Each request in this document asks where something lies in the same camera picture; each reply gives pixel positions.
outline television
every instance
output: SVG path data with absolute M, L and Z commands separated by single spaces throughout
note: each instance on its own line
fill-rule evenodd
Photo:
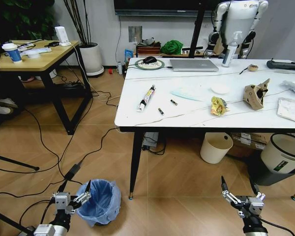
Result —
M 197 16 L 203 0 L 114 0 L 115 14 L 120 16 Z M 207 0 L 205 16 L 225 0 Z

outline green cloth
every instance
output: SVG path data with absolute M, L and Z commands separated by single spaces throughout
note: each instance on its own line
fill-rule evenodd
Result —
M 181 54 L 182 47 L 183 44 L 179 41 L 171 40 L 161 48 L 161 53 L 179 55 Z

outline shoe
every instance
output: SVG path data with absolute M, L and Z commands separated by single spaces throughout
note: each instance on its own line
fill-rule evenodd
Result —
M 13 113 L 13 108 L 10 107 L 0 107 L 0 115 L 9 115 Z
M 19 78 L 20 78 L 20 80 L 21 80 L 22 83 L 28 83 L 28 82 L 31 82 L 31 81 L 33 81 L 35 79 L 34 76 L 30 76 L 29 78 L 21 78 L 19 76 Z
M 19 108 L 11 98 L 0 99 L 0 105 L 4 107 Z

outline computer mouse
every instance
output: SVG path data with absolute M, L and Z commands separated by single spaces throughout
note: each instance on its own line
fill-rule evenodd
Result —
M 143 59 L 144 64 L 150 64 L 150 63 L 153 63 L 153 62 L 157 62 L 157 59 L 155 57 L 152 57 L 152 56 L 149 56 L 149 57 Z

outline white wall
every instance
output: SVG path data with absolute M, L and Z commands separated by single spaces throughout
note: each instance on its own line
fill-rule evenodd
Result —
M 256 27 L 255 45 L 250 54 L 252 59 L 295 60 L 295 0 L 268 0 L 269 8 Z M 88 15 L 92 40 L 101 47 L 103 64 L 115 65 L 115 51 L 119 37 L 119 21 L 115 15 L 113 0 L 88 0 Z M 54 5 L 56 21 L 65 26 L 70 40 L 77 40 L 69 13 L 63 0 Z M 124 49 L 134 50 L 128 42 L 128 26 L 143 26 L 143 39 L 154 37 L 164 45 L 176 39 L 190 46 L 195 17 L 128 17 L 121 16 L 121 38 L 117 60 L 124 60 Z M 198 46 L 207 46 L 207 37 L 212 31 L 210 18 L 204 18 Z M 74 57 L 70 64 L 75 64 Z
M 295 60 L 295 0 L 269 0 L 249 57 Z
M 113 0 L 88 0 L 88 17 L 93 42 L 101 47 L 103 64 L 115 65 L 115 51 L 119 37 L 119 21 L 115 15 Z M 78 40 L 78 35 L 65 8 L 63 0 L 56 0 L 54 5 L 55 19 L 66 28 L 69 40 Z M 179 40 L 184 46 L 190 46 L 195 17 L 128 17 L 121 16 L 121 38 L 117 52 L 117 60 L 124 61 L 124 49 L 134 50 L 129 43 L 128 26 L 142 26 L 143 39 L 154 37 L 164 45 L 167 41 Z M 207 46 L 208 35 L 212 32 L 210 18 L 205 18 L 200 32 L 198 46 Z M 74 58 L 70 64 L 76 64 Z

